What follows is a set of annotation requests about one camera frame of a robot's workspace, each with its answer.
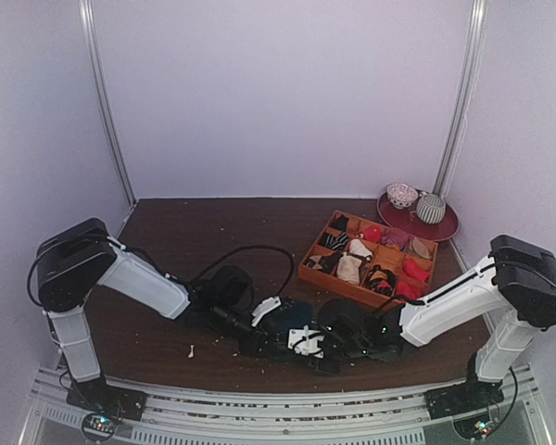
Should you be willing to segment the dark green patterned sock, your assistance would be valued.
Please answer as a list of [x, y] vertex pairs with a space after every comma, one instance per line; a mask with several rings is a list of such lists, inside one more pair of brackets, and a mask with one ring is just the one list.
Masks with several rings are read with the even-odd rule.
[[270, 313], [268, 357], [275, 362], [294, 362], [297, 354], [288, 348], [291, 329], [303, 329], [310, 325], [312, 306], [304, 301], [289, 301]]

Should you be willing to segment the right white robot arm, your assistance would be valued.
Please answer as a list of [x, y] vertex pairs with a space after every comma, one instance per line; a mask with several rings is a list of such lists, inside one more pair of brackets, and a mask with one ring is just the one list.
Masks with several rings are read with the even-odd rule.
[[462, 408], [477, 408], [540, 331], [556, 325], [556, 259], [538, 246], [509, 235], [490, 242], [489, 253], [472, 269], [418, 299], [391, 297], [365, 312], [351, 299], [332, 299], [314, 329], [291, 338], [293, 351], [316, 359], [325, 372], [336, 360], [399, 360], [460, 324], [504, 310], [491, 338], [477, 351], [469, 379], [457, 388]]

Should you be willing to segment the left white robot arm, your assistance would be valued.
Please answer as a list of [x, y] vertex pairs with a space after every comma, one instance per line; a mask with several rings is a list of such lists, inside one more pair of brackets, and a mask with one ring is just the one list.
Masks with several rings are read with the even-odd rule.
[[45, 240], [27, 275], [28, 297], [47, 316], [68, 367], [69, 394], [96, 412], [108, 410], [117, 398], [101, 370], [84, 313], [96, 286], [113, 289], [169, 320], [197, 308], [244, 335], [253, 333], [282, 304], [280, 297], [271, 296], [241, 313], [236, 309], [241, 298], [255, 296], [243, 270], [223, 267], [210, 279], [200, 274], [182, 281], [162, 272], [139, 249], [111, 236], [97, 218]]

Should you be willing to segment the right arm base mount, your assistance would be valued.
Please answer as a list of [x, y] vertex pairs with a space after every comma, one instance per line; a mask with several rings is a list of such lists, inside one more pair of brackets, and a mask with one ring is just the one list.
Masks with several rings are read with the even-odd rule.
[[501, 383], [474, 380], [428, 390], [424, 400], [432, 420], [452, 417], [453, 429], [462, 439], [477, 441], [492, 432], [490, 408], [503, 402], [504, 394]]

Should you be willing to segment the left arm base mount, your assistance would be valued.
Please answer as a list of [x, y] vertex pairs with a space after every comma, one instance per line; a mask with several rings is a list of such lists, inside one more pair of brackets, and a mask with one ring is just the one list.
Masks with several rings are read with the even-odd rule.
[[105, 385], [103, 392], [84, 391], [70, 387], [68, 405], [86, 411], [80, 430], [92, 444], [103, 444], [130, 428], [130, 422], [142, 419], [147, 396], [143, 391]]

